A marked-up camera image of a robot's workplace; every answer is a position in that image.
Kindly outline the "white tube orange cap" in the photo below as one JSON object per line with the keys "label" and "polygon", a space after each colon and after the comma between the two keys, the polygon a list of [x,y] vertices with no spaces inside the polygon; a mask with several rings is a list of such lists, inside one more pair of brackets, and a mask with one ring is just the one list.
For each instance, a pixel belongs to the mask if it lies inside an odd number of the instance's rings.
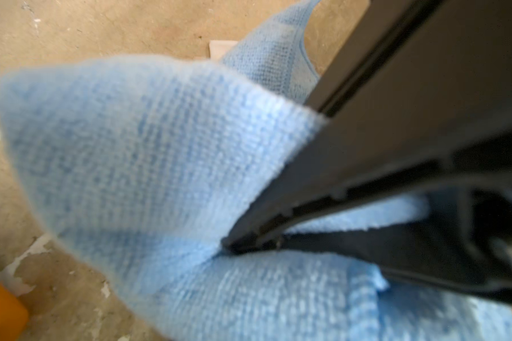
{"label": "white tube orange cap", "polygon": [[15,341],[29,320],[26,307],[0,284],[0,341]]}

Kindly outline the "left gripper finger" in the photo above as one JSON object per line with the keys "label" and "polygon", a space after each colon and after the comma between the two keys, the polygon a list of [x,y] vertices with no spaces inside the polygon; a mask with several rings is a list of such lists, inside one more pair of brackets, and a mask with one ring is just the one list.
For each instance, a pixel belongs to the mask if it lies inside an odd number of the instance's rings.
{"label": "left gripper finger", "polygon": [[[512,1],[372,1],[307,98],[330,119],[222,241],[333,252],[512,305]],[[288,237],[404,193],[416,223]]]}

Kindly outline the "blue microfiber cloth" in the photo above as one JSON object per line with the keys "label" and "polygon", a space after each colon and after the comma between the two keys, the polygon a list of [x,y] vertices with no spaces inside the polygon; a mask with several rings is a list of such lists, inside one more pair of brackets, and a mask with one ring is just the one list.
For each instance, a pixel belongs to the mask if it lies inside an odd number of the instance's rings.
{"label": "blue microfiber cloth", "polygon": [[221,239],[327,120],[304,106],[316,6],[218,62],[123,55],[0,77],[0,132],[39,222],[173,340],[512,340],[502,304],[337,254]]}

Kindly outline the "white tube grey cap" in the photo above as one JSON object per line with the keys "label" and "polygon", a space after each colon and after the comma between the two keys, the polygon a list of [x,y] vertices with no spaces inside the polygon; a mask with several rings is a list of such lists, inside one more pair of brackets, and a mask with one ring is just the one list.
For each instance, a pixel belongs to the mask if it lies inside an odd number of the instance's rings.
{"label": "white tube grey cap", "polygon": [[212,61],[219,61],[232,48],[238,44],[237,41],[211,40],[209,41],[209,57]]}

